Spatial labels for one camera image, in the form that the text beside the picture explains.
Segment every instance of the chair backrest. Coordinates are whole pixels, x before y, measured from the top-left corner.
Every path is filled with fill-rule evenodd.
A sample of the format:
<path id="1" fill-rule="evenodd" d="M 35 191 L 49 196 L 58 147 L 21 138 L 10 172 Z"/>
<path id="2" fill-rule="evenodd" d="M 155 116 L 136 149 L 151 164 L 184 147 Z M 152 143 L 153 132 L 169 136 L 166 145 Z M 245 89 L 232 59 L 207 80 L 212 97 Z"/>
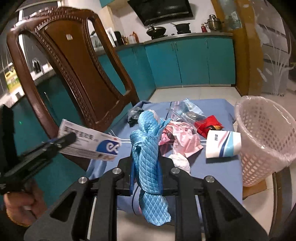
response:
<path id="1" fill-rule="evenodd" d="M 125 86 L 124 95 L 115 88 L 98 62 L 87 20 L 93 23 L 107 56 Z M 85 126 L 105 131 L 128 103 L 135 105 L 139 101 L 134 84 L 96 13 L 70 7 L 41 10 L 18 22 L 10 30 L 7 45 L 28 101 L 50 138 L 57 136 L 59 127 L 48 112 L 31 77 L 19 45 L 20 34 L 34 40 L 56 73 L 62 76 L 63 84 Z"/>

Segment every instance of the stainless steel pot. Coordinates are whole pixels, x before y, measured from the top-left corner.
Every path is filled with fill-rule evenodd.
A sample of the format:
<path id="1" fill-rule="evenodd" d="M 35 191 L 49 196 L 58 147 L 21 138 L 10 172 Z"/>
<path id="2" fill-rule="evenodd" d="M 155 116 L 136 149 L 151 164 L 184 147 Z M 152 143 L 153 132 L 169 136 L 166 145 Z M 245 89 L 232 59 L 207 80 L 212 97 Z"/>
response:
<path id="1" fill-rule="evenodd" d="M 205 24 L 209 26 L 211 31 L 221 31 L 222 23 L 224 22 L 221 22 L 219 18 L 217 18 L 214 14 L 211 14 Z"/>

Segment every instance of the cabinet door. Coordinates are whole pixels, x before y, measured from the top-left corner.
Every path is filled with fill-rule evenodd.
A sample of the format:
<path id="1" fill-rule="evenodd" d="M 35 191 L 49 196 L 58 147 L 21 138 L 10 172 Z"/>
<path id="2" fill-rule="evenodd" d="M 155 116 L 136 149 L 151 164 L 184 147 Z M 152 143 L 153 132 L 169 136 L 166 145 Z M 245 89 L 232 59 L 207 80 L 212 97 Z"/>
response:
<path id="1" fill-rule="evenodd" d="M 210 84 L 235 84 L 235 62 L 231 38 L 208 37 Z"/>
<path id="2" fill-rule="evenodd" d="M 57 107 L 63 108 L 63 100 Z M 27 97 L 22 97 L 13 107 L 15 125 L 15 146 L 17 154 L 33 149 L 48 141 L 42 126 L 38 122 Z M 58 154 L 52 159 L 52 163 L 34 176 L 40 189 L 44 192 L 44 200 L 47 206 L 52 205 L 59 196 L 79 177 L 85 176 L 85 171 L 74 162 Z"/>
<path id="3" fill-rule="evenodd" d="M 204 38 L 174 41 L 183 85 L 209 84 L 207 45 Z"/>
<path id="4" fill-rule="evenodd" d="M 145 48 L 156 87 L 181 86 L 178 60 L 173 43 L 159 42 L 147 45 Z"/>
<path id="5" fill-rule="evenodd" d="M 101 3 L 101 7 L 105 7 L 106 5 L 108 5 L 109 3 L 113 2 L 114 0 L 100 0 Z"/>
<path id="6" fill-rule="evenodd" d="M 117 54 L 135 85 L 139 99 L 148 100 L 155 90 L 155 84 L 144 46 L 123 49 Z M 114 86 L 124 94 L 126 92 L 124 85 L 107 55 L 100 56 L 99 62 Z"/>
<path id="7" fill-rule="evenodd" d="M 58 75 L 43 81 L 37 89 L 58 126 L 63 119 L 82 125 L 79 114 Z"/>
<path id="8" fill-rule="evenodd" d="M 151 72 L 150 64 L 147 58 L 144 46 L 138 46 L 132 49 L 136 57 L 136 71 L 138 79 L 134 82 L 140 100 L 149 100 L 154 93 L 156 86 Z"/>

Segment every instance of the metal screw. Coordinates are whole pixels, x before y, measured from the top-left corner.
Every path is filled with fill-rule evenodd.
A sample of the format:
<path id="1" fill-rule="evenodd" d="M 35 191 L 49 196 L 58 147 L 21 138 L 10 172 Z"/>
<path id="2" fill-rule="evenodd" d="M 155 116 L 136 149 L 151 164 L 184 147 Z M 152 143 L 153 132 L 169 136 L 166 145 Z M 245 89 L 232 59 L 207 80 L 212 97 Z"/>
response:
<path id="1" fill-rule="evenodd" d="M 87 177 L 80 177 L 80 178 L 78 179 L 78 182 L 81 183 L 81 184 L 86 183 L 86 182 L 87 182 Z"/>
<path id="2" fill-rule="evenodd" d="M 215 181 L 215 178 L 212 177 L 212 176 L 206 176 L 205 177 L 205 180 L 208 182 L 208 183 L 213 183 Z"/>
<path id="3" fill-rule="evenodd" d="M 173 174 L 178 174 L 180 172 L 180 169 L 177 168 L 177 167 L 173 167 L 171 170 L 170 170 Z"/>
<path id="4" fill-rule="evenodd" d="M 112 170 L 112 172 L 113 172 L 114 174 L 120 174 L 120 173 L 121 173 L 121 169 L 118 168 L 118 167 L 116 167 L 116 168 L 114 168 L 114 169 Z"/>

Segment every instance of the cabinet handle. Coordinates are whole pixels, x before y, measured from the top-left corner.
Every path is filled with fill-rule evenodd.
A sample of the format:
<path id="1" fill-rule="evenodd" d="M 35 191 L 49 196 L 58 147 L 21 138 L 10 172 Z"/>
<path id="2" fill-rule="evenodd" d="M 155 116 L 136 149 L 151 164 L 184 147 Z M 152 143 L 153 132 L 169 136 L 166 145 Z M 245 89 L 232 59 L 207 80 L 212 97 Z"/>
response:
<path id="1" fill-rule="evenodd" d="M 49 107 L 52 110 L 52 113 L 53 113 L 54 117 L 56 118 L 56 120 L 58 120 L 57 114 L 54 111 L 54 107 L 53 107 L 52 103 L 50 102 L 50 100 L 49 100 L 48 95 L 46 94 L 46 92 L 44 92 L 44 95 L 45 95 L 46 99 L 48 100 Z"/>

